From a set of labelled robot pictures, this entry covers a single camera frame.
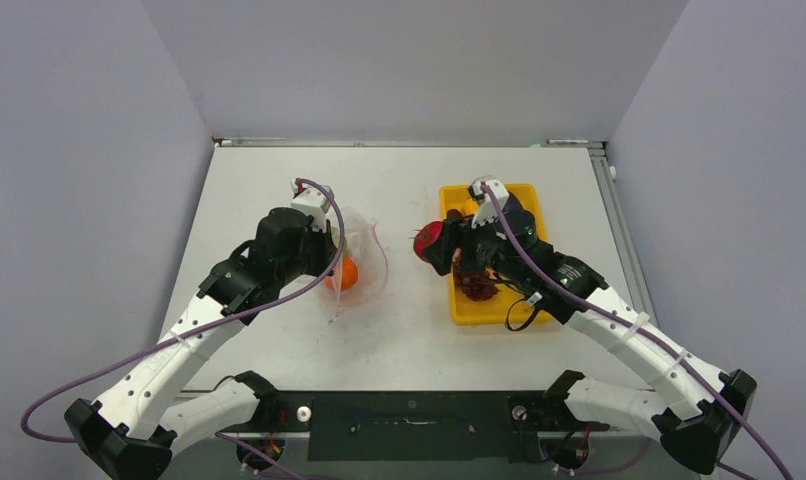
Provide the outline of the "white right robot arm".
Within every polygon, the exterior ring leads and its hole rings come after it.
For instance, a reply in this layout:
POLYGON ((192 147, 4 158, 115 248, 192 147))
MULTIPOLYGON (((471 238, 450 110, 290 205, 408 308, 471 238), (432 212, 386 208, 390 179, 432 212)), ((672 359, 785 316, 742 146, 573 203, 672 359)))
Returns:
POLYGON ((541 240, 534 216, 508 211, 499 222, 474 226, 471 217, 423 227, 416 256, 438 275, 470 273, 521 293, 537 311, 594 340, 646 383, 633 390, 567 370, 545 391, 544 414, 558 428, 606 424, 658 442, 680 465, 711 474, 747 417, 756 381, 745 371, 725 372, 659 331, 601 274, 541 240))

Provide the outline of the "red tomato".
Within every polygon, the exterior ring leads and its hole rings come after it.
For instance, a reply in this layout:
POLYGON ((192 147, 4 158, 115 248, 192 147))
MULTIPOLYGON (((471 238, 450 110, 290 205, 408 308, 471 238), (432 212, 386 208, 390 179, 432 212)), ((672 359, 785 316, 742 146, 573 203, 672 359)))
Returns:
POLYGON ((427 249, 434 245, 440 238, 443 230, 442 221, 432 221, 422 227, 413 238, 413 251, 422 261, 430 263, 427 258, 427 249))

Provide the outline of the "clear zip top bag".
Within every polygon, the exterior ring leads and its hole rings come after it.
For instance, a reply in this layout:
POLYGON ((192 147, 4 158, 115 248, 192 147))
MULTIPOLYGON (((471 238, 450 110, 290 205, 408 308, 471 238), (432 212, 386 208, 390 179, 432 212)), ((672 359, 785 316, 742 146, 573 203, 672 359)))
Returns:
POLYGON ((388 259, 377 235, 377 223, 348 206, 342 208, 342 214, 348 257, 359 268, 359 281, 346 291, 330 290, 324 282, 315 289, 321 312, 329 323, 378 298, 388 280, 388 259))

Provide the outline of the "green cabbage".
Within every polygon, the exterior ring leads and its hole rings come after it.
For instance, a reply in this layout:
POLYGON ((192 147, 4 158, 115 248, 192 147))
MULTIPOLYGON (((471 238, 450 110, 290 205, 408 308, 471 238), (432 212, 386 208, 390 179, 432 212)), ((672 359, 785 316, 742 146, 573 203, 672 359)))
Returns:
POLYGON ((339 232, 339 229, 337 227, 335 227, 335 226, 330 227, 330 232, 331 232, 331 238, 332 238, 334 248, 336 250, 341 249, 342 250, 341 255, 343 257, 349 256, 349 248, 348 248, 347 238, 342 237, 340 232, 339 232))

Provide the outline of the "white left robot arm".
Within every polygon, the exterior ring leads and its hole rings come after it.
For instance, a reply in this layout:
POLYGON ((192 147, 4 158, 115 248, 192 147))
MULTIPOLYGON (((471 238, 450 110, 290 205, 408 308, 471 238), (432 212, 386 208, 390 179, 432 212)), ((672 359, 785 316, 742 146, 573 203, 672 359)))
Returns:
POLYGON ((212 267, 164 335, 168 347, 144 356, 96 399, 78 399, 66 410, 80 449, 112 479, 157 479, 176 454, 227 427, 271 426, 277 390, 252 371, 182 404, 174 400, 255 319, 255 308, 279 304, 281 290, 300 276, 327 276, 335 253, 328 220, 271 210, 254 238, 212 267))

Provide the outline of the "yellow plastic tray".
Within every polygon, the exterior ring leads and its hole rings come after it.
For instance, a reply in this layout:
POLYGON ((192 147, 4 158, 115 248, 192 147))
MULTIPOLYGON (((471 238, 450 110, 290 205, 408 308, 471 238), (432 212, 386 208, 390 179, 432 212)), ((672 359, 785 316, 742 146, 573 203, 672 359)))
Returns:
MULTIPOLYGON (((508 183, 507 190, 513 194, 520 203, 520 206, 530 211, 535 217, 536 233, 541 240, 547 240, 544 217, 541 213, 540 202, 536 189, 528 183, 508 183)), ((476 208, 475 202, 469 196, 467 187, 464 185, 443 186, 439 189, 439 207, 442 218, 447 217, 447 211, 451 209, 459 210, 462 215, 472 215, 476 208)), ((449 283, 449 305, 452 320, 460 326, 479 325, 504 325, 508 318, 513 328, 521 326, 532 314, 533 308, 521 304, 513 306, 516 301, 522 299, 522 294, 513 290, 510 286, 498 284, 494 273, 489 270, 491 278, 497 283, 499 293, 488 301, 475 302, 466 298, 455 286, 453 270, 458 267, 455 260, 452 265, 451 274, 448 277, 449 283)))

